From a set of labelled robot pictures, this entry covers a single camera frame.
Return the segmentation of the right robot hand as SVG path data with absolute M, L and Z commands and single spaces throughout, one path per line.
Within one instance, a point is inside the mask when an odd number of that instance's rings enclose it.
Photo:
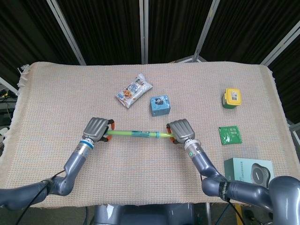
M 170 140 L 173 144 L 184 144 L 189 139 L 195 139 L 195 132 L 187 119 L 180 119 L 166 125 L 169 134 L 173 134 Z

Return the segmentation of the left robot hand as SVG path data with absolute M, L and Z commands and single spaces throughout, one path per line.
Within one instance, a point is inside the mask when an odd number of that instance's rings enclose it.
M 111 129 L 114 130 L 114 120 L 113 119 L 104 119 L 93 117 L 88 122 L 86 128 L 83 131 L 82 138 L 86 139 L 89 138 L 93 142 L 108 142 L 111 140 L 112 136 L 107 135 L 107 131 L 111 126 Z

